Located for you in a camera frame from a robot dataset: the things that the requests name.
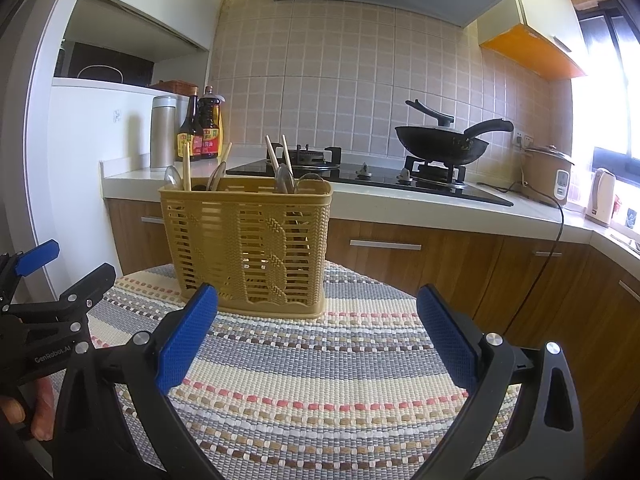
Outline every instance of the black wok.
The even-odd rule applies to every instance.
[[[463,133],[450,128],[454,118],[424,106],[420,101],[406,102],[412,108],[434,117],[438,126],[397,126],[398,139],[413,156],[428,162],[442,162],[446,166],[464,166],[486,151],[489,143],[476,139],[487,132],[512,132],[513,123],[491,119],[470,126]]]

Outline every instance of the tablecloth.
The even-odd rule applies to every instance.
[[[434,350],[415,298],[327,263],[317,320],[218,313],[170,399],[229,480],[408,480],[435,448],[467,393]],[[152,331],[183,306],[173,266],[118,279],[92,309],[96,347]],[[62,375],[54,378],[60,388]],[[122,409],[142,457],[161,465],[126,387]],[[490,460],[518,395],[510,386],[477,464]]]

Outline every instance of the cabinet handle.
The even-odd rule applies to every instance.
[[[634,297],[634,299],[635,299],[636,301],[640,301],[640,296],[638,296],[638,295],[637,295],[633,290],[631,290],[631,287],[630,287],[630,286],[628,286],[625,282],[623,282],[622,280],[620,280],[620,281],[618,282],[618,284],[619,284],[622,288],[624,288],[624,289],[625,289],[629,294],[631,294],[631,295]]]
[[[141,216],[140,220],[142,220],[145,224],[164,224],[164,219],[158,218],[156,216]]]
[[[379,249],[402,249],[405,251],[420,251],[421,245],[415,244],[398,244],[394,242],[373,242],[371,240],[351,240],[350,245],[356,247],[376,247]]]
[[[566,46],[566,44],[564,44],[557,36],[554,36],[554,41],[556,42],[556,45],[559,46],[562,50],[564,50],[567,54],[571,54],[571,49]]]
[[[551,256],[552,258],[559,258],[562,253],[550,253],[549,251],[533,251],[534,256]]]

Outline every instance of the human hand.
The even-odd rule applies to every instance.
[[[53,407],[53,386],[48,377],[35,381],[36,411],[31,423],[31,434],[37,440],[51,440],[55,410]],[[0,397],[0,409],[10,424],[18,424],[24,420],[24,409],[20,402],[9,397]]]

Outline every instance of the gas stove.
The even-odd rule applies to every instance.
[[[284,163],[282,145],[273,143],[278,163]],[[300,178],[305,173],[317,173],[329,182],[343,182],[360,186],[386,187],[410,191],[452,196],[465,200],[513,206],[513,203],[465,183],[464,166],[444,168],[432,162],[408,156],[404,168],[377,168],[367,164],[342,162],[342,150],[335,146],[324,152],[310,150],[300,145],[289,150],[293,176]],[[227,170],[227,174],[249,176],[274,176],[273,166],[267,156],[263,160]]]

